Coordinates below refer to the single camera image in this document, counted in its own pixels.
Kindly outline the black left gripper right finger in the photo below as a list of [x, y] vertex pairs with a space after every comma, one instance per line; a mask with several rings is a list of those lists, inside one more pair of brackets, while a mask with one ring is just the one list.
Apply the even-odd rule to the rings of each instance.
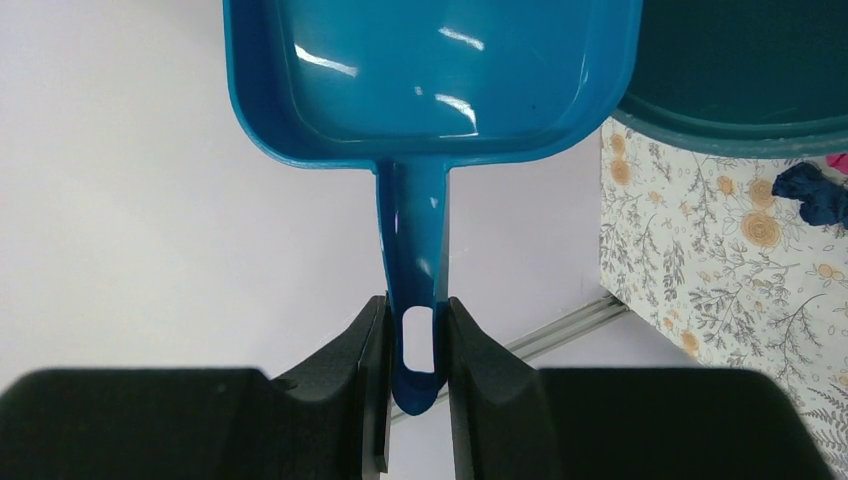
[[460, 479], [828, 479], [783, 391], [727, 368], [536, 369], [457, 299], [445, 317]]

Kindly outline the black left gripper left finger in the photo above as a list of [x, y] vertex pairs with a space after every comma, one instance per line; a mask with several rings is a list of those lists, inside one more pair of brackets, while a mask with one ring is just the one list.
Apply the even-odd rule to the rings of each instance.
[[388, 469], [391, 315], [371, 298], [270, 378], [255, 368], [52, 368], [1, 396], [5, 479], [376, 479]]

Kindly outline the blue plastic dustpan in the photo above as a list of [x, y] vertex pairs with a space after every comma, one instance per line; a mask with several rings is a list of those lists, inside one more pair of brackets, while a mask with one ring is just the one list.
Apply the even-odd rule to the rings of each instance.
[[448, 303], [449, 174], [547, 158], [609, 117], [639, 1], [226, 1], [226, 75], [249, 139], [284, 164], [376, 179], [396, 323]]

